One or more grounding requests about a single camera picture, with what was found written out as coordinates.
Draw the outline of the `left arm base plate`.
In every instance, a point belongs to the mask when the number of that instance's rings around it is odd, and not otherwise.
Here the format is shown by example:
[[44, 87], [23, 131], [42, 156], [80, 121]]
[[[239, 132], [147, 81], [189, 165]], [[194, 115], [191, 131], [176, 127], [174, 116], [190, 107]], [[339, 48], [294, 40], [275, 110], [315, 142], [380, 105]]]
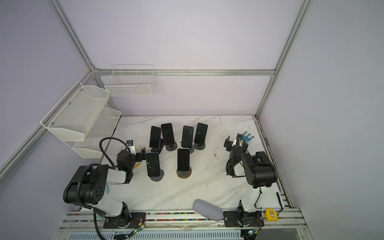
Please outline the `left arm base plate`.
[[128, 218], [107, 217], [103, 229], [136, 229], [145, 223], [146, 215], [145, 212], [133, 212]]

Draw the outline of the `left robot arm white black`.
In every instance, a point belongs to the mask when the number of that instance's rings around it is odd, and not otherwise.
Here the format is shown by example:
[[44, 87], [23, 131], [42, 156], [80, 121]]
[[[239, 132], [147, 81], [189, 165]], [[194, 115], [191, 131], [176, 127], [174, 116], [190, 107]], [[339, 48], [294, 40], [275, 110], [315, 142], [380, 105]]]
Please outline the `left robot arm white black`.
[[[103, 143], [115, 140], [123, 144], [123, 150], [117, 154], [117, 163], [107, 155]], [[136, 163], [146, 159], [146, 148], [136, 147], [134, 141], [123, 141], [114, 137], [106, 137], [99, 142], [103, 156], [108, 165], [89, 164], [80, 166], [63, 193], [66, 204], [72, 204], [88, 209], [107, 220], [115, 220], [126, 225], [132, 220], [132, 215], [126, 203], [111, 197], [107, 185], [129, 184], [133, 178]]]

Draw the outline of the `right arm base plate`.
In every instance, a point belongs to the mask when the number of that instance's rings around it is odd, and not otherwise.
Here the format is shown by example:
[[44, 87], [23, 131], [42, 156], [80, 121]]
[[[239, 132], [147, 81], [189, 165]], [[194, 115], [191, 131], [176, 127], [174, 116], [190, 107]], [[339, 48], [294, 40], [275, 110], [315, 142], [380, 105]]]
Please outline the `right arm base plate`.
[[262, 212], [224, 211], [225, 227], [264, 227]]

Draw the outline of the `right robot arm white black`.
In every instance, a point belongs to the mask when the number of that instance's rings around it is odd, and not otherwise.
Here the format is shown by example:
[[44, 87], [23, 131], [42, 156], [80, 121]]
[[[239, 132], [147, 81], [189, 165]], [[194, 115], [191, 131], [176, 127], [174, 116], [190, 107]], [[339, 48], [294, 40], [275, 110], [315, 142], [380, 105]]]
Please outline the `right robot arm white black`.
[[284, 205], [277, 185], [276, 168], [265, 152], [252, 155], [248, 146], [240, 134], [234, 141], [227, 138], [224, 142], [224, 148], [230, 153], [226, 163], [227, 175], [245, 178], [250, 186], [240, 200], [240, 208], [249, 213], [269, 209], [282, 211]]

